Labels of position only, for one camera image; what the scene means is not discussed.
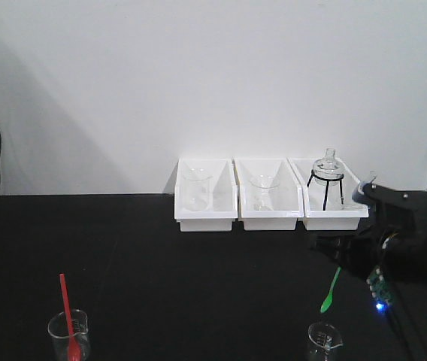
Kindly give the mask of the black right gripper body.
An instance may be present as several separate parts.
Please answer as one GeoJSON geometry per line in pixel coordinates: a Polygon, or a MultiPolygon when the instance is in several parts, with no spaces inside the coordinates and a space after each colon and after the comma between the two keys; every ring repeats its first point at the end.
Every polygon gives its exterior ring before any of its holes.
{"type": "Polygon", "coordinates": [[[309,231],[307,244],[362,280],[379,266],[388,281],[427,286],[427,223],[417,225],[415,231],[387,229],[380,235],[371,216],[355,231],[309,231]]]}

